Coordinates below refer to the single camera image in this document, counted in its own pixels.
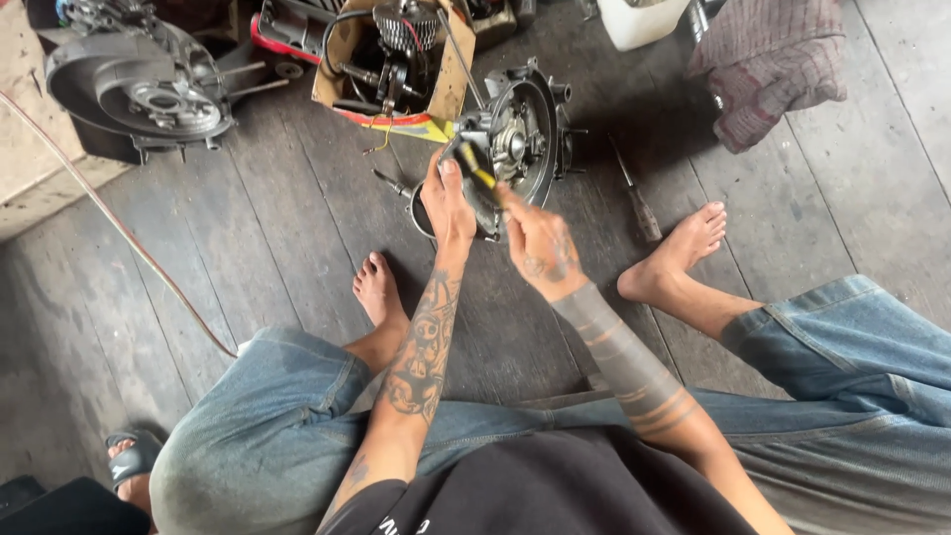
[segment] hand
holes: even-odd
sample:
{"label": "hand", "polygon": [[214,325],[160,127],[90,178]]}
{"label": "hand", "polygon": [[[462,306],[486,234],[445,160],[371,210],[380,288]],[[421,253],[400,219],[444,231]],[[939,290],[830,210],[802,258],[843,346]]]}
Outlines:
{"label": "hand", "polygon": [[528,205],[505,184],[495,187],[505,208],[512,262],[549,303],[588,282],[568,225],[560,215]]}
{"label": "hand", "polygon": [[429,172],[419,198],[433,224],[438,248],[461,247],[468,252],[476,236],[476,213],[462,195],[459,163],[447,158],[442,169],[437,168],[443,148],[434,152],[429,160]]}

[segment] wooden floor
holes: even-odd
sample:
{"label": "wooden floor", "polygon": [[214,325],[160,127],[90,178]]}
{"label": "wooden floor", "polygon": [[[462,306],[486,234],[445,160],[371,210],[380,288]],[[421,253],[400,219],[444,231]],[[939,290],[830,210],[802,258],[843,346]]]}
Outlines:
{"label": "wooden floor", "polygon": [[[774,301],[850,273],[872,277],[951,328],[951,4],[844,1],[848,100],[789,113],[759,146],[715,145],[702,88],[682,81],[686,28],[626,53],[573,2],[539,7],[528,32],[476,60],[537,56],[573,84],[568,111],[591,131],[588,174],[553,186],[586,271],[686,384],[779,396],[775,386],[669,316],[623,302],[615,279],[648,251],[608,130],[664,229],[707,200],[728,205],[725,246],[692,275]],[[264,326],[343,344],[370,323],[351,278],[374,249],[412,311],[433,264],[403,202],[372,168],[422,178],[436,148],[347,123],[309,101],[309,82],[256,95],[219,152],[154,157],[106,200],[232,348]],[[168,432],[229,365],[184,308],[87,201],[0,248],[0,481],[107,480],[103,438],[129,423]],[[504,248],[476,244],[460,298],[446,397],[510,404],[581,391],[593,362],[517,276]]]}

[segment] white plastic jug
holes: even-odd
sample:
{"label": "white plastic jug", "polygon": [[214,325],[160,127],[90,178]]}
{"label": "white plastic jug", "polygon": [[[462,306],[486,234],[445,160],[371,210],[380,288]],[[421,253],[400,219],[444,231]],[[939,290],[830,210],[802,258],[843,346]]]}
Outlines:
{"label": "white plastic jug", "polygon": [[633,8],[625,0],[597,0],[601,22],[614,46],[636,49],[671,33],[690,0],[663,0],[652,6]]}

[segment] black t-shirt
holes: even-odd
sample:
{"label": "black t-shirt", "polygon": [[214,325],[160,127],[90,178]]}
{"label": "black t-shirt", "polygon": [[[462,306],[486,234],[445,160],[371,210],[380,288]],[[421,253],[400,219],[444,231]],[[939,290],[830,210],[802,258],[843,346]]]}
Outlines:
{"label": "black t-shirt", "polygon": [[535,433],[375,483],[319,535],[423,533],[756,535],[696,470],[619,426]]}

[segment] red wire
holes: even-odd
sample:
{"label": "red wire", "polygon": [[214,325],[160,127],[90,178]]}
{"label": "red wire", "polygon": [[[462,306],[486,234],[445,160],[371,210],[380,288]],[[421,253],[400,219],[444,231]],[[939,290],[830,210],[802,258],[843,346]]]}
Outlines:
{"label": "red wire", "polygon": [[413,34],[413,40],[417,42],[417,49],[422,52],[422,43],[419,42],[419,36],[416,34],[416,29],[413,28],[413,25],[410,24],[410,21],[402,19],[403,24],[406,25],[406,28],[410,29],[410,33]]}

